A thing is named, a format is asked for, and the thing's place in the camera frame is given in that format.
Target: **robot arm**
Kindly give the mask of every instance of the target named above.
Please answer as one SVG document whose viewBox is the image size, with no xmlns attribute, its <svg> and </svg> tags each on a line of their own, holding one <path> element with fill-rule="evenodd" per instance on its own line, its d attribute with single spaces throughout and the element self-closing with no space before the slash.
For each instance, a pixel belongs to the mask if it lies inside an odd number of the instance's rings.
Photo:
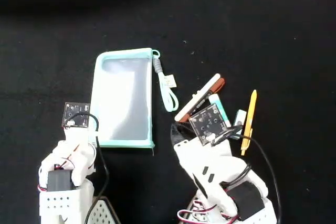
<svg viewBox="0 0 336 224">
<path fill-rule="evenodd" d="M 232 157 L 228 140 L 216 146 L 202 145 L 198 137 L 188 141 L 184 140 L 174 144 L 174 150 L 179 158 L 180 165 L 185 169 L 190 178 L 198 187 L 198 199 L 203 200 L 203 205 L 214 210 L 208 213 L 208 221 L 211 223 L 227 223 L 225 217 L 236 218 L 234 222 L 244 223 L 276 223 L 275 213 L 271 202 L 267 199 L 268 188 L 263 180 L 252 170 L 249 170 L 243 179 L 236 184 L 223 188 L 224 182 L 231 182 L 237 178 L 247 167 L 245 161 Z M 259 192 L 263 202 L 263 208 L 246 219 L 241 218 L 239 207 L 230 195 L 230 191 L 244 182 L 249 182 Z"/>
</svg>

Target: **wire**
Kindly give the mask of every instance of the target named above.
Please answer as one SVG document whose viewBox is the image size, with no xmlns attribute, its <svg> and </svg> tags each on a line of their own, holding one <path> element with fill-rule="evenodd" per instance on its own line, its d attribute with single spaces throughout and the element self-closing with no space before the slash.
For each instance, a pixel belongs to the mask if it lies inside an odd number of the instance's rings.
<svg viewBox="0 0 336 224">
<path fill-rule="evenodd" d="M 278 216 L 277 216 L 277 224 L 281 224 L 281 219 L 282 219 L 282 207 L 281 207 L 281 201 L 280 201 L 280 192 L 279 192 L 279 188 L 278 188 L 278 183 L 277 183 L 277 179 L 276 179 L 276 176 L 275 176 L 275 172 L 273 170 L 273 167 L 271 165 L 271 162 L 269 161 L 265 151 L 263 150 L 263 148 L 261 147 L 261 145 L 257 142 L 257 140 L 255 140 L 254 138 L 252 137 L 248 137 L 248 136 L 244 136 L 244 135 L 240 135 L 240 134 L 234 134 L 233 136 L 236 136 L 236 137 L 239 137 L 239 138 L 246 138 L 246 139 L 249 139 L 251 140 L 252 142 L 254 142 L 256 144 L 256 146 L 259 148 L 261 154 L 263 155 L 267 165 L 268 165 L 268 168 L 272 174 L 272 178 L 273 178 L 273 184 L 274 184 L 274 187 L 275 187 L 275 192 L 276 192 L 276 195 L 277 195 L 277 202 L 278 202 Z"/>
<path fill-rule="evenodd" d="M 250 164 L 247 164 L 247 166 L 245 167 L 245 169 L 236 177 L 234 178 L 232 181 L 230 182 L 222 182 L 221 183 L 221 186 L 223 187 L 229 187 L 229 186 L 232 186 L 236 183 L 238 183 L 239 181 L 241 181 L 243 178 L 246 177 L 246 175 L 249 173 L 249 171 L 252 169 L 251 165 Z"/>
<path fill-rule="evenodd" d="M 37 185 L 37 189 L 38 189 L 40 192 L 42 192 L 42 191 L 47 191 L 47 189 L 44 188 L 44 187 L 41 187 L 40 184 Z"/>
<path fill-rule="evenodd" d="M 60 158 L 65 159 L 66 161 L 61 166 L 59 166 L 58 168 L 63 168 L 63 166 L 67 163 L 67 161 L 69 161 L 72 164 L 73 168 L 75 169 L 75 165 L 70 159 L 65 158 L 65 157 L 60 157 Z"/>
<path fill-rule="evenodd" d="M 161 62 L 159 60 L 160 52 L 153 50 L 153 67 L 157 75 L 159 76 L 161 96 L 164 107 L 168 112 L 177 110 L 179 107 L 179 101 L 170 87 L 166 84 L 166 79 L 162 71 Z"/>
<path fill-rule="evenodd" d="M 177 217 L 179 218 L 180 221 L 184 222 L 184 223 L 189 223 L 189 224 L 210 224 L 208 222 L 204 222 L 204 221 L 193 221 L 193 220 L 188 220 L 184 217 L 181 216 L 181 214 L 205 214 L 207 212 L 210 212 L 212 210 L 215 209 L 217 205 L 214 205 L 208 209 L 202 209 L 202 210 L 186 210 L 186 209 L 182 209 L 180 211 L 177 212 Z"/>
<path fill-rule="evenodd" d="M 73 116 L 69 117 L 68 119 L 65 120 L 65 123 L 64 123 L 65 127 L 66 127 L 68 121 L 70 121 L 70 120 L 72 120 L 75 117 L 80 116 L 80 115 L 88 115 L 88 116 L 92 117 L 95 120 L 95 122 L 96 122 L 96 131 L 98 131 L 98 129 L 99 129 L 99 121 L 98 121 L 98 119 L 94 115 L 90 114 L 89 112 L 78 112 L 78 113 L 74 114 Z M 109 183 L 109 179 L 110 179 L 110 172 L 109 172 L 109 170 L 108 170 L 108 168 L 106 166 L 105 159 L 103 157 L 103 153 L 102 153 L 100 145 L 99 145 L 98 136 L 96 136 L 96 144 L 97 144 L 97 150 L 98 150 L 100 159 L 101 159 L 101 161 L 103 163 L 103 167 L 104 167 L 105 174 L 106 174 L 106 179 L 105 179 L 105 183 L 104 183 L 103 187 L 99 191 L 97 197 L 93 201 L 93 203 L 92 203 L 92 205 L 91 205 L 91 207 L 90 207 L 90 209 L 89 209 L 89 211 L 88 211 L 88 213 L 86 215 L 84 224 L 88 224 L 88 221 L 89 221 L 89 218 L 90 218 L 90 214 L 91 214 L 92 210 L 94 209 L 94 207 L 96 206 L 98 200 L 100 199 L 100 197 L 104 193 L 104 191 L 105 191 L 105 189 L 106 189 L 106 187 L 107 187 L 107 185 Z"/>
</svg>

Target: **black tabletop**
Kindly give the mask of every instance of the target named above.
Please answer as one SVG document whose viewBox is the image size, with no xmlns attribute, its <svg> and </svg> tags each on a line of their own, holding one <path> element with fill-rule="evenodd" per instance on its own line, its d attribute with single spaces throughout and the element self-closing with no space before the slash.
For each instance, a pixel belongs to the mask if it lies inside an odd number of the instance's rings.
<svg viewBox="0 0 336 224">
<path fill-rule="evenodd" d="M 96 57 L 151 47 L 184 105 L 214 73 L 231 120 L 258 90 L 254 137 L 278 177 L 284 223 L 335 222 L 334 0 L 0 0 L 0 223 L 38 223 L 37 169 L 64 103 L 90 102 Z M 153 75 L 151 150 L 103 150 L 122 223 L 176 223 L 196 191 L 170 143 Z M 239 145 L 233 144 L 234 153 Z M 258 149 L 244 158 L 274 187 Z M 104 180 L 97 162 L 96 190 Z"/>
</svg>

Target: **red wire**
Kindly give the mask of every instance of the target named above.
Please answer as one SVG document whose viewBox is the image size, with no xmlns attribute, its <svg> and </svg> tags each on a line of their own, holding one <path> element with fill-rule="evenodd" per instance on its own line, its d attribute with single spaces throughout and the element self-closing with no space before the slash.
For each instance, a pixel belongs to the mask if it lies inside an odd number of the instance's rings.
<svg viewBox="0 0 336 224">
<path fill-rule="evenodd" d="M 41 191 L 46 191 L 47 190 L 46 188 L 41 187 L 40 184 L 37 185 L 37 189 L 40 189 Z"/>
<path fill-rule="evenodd" d="M 203 210 L 193 210 L 193 212 L 209 212 L 211 211 L 212 209 L 214 209 L 217 205 L 214 205 L 208 209 L 203 209 Z"/>
</svg>

